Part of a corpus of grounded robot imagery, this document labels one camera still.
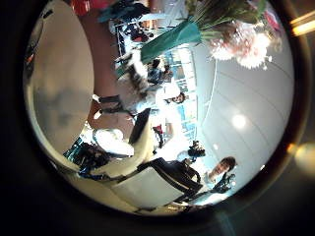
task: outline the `white chair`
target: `white chair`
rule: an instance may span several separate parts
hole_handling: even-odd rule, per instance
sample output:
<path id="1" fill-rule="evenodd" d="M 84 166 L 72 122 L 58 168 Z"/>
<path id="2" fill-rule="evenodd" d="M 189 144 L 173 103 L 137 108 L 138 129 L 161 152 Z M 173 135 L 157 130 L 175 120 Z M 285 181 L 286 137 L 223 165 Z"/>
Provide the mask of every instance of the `white chair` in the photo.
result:
<path id="1" fill-rule="evenodd" d="M 180 201 L 202 188 L 162 158 L 139 166 L 138 171 L 111 187 L 120 199 L 138 209 L 154 209 Z"/>

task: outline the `chair backrest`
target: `chair backrest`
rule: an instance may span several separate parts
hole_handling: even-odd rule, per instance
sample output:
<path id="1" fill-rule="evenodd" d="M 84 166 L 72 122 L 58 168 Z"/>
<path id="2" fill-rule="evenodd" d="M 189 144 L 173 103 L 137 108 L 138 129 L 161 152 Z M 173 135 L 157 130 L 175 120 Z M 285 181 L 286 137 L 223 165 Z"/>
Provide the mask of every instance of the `chair backrest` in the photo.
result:
<path id="1" fill-rule="evenodd" d="M 129 139 L 129 143 L 134 148 L 134 155 L 121 160 L 111 160 L 106 165 L 91 171 L 91 174 L 105 174 L 109 178 L 119 178 L 131 174 L 137 170 L 141 163 L 151 159 L 154 151 L 154 142 L 149 114 L 150 109 L 140 114 Z"/>
<path id="2" fill-rule="evenodd" d="M 162 158 L 139 166 L 139 173 L 112 186 L 119 198 L 138 208 L 155 208 L 194 196 L 202 185 Z"/>
<path id="3" fill-rule="evenodd" d="M 184 195 L 150 166 L 112 186 L 112 191 L 129 205 L 148 209 L 167 205 Z"/>

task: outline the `pink cloth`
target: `pink cloth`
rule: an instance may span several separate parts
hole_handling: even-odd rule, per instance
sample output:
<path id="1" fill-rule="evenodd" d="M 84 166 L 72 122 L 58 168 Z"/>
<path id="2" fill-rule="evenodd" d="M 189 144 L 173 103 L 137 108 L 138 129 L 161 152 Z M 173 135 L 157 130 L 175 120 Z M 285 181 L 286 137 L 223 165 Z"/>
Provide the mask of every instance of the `pink cloth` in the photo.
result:
<path id="1" fill-rule="evenodd" d="M 107 0 L 90 0 L 91 9 L 104 9 L 108 5 Z"/>

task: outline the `person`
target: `person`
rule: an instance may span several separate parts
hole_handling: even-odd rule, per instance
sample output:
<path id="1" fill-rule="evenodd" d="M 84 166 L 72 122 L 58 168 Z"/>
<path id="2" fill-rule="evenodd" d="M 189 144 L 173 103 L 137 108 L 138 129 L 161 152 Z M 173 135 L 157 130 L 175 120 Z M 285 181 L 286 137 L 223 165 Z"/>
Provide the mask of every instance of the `person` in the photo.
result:
<path id="1" fill-rule="evenodd" d="M 206 150 L 199 144 L 199 141 L 193 141 L 193 145 L 189 147 L 188 150 L 184 150 L 177 155 L 177 160 L 184 160 L 188 158 L 186 161 L 188 164 L 192 164 L 196 162 L 198 157 L 205 156 Z"/>
<path id="2" fill-rule="evenodd" d="M 162 75 L 162 71 L 158 67 L 159 63 L 160 63 L 160 60 L 155 59 L 152 63 L 151 69 L 149 69 L 148 71 L 148 82 L 154 85 L 158 85 L 158 82 L 160 81 L 160 78 Z"/>
<path id="3" fill-rule="evenodd" d="M 164 66 L 164 71 L 161 75 L 161 82 L 162 83 L 169 83 L 173 77 L 173 72 L 170 70 L 169 65 Z"/>
<path id="4" fill-rule="evenodd" d="M 182 160 L 186 165 L 194 168 L 194 163 L 189 158 Z M 201 174 L 201 184 L 203 187 L 198 192 L 199 194 L 209 192 L 213 189 L 216 183 L 222 178 L 225 173 L 230 172 L 236 166 L 236 160 L 233 156 L 223 158 L 216 166 L 210 171 Z"/>
<path id="5" fill-rule="evenodd" d="M 134 19 L 140 19 L 148 14 L 150 9 L 142 3 L 132 3 L 133 1 L 119 0 L 111 6 L 100 10 L 99 23 L 107 22 L 111 19 L 119 19 L 124 23 L 130 23 Z"/>

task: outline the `man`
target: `man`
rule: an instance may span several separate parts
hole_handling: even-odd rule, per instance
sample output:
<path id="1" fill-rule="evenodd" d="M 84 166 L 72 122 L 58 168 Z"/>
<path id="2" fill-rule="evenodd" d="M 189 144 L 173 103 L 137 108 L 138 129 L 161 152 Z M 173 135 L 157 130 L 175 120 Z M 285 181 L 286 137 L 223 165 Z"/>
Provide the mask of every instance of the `man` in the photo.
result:
<path id="1" fill-rule="evenodd" d="M 213 170 L 207 171 L 203 178 L 202 182 L 204 187 L 200 192 L 209 191 L 212 189 L 216 183 L 221 179 L 224 173 L 230 172 L 236 165 L 235 157 L 227 156 L 223 158 Z"/>

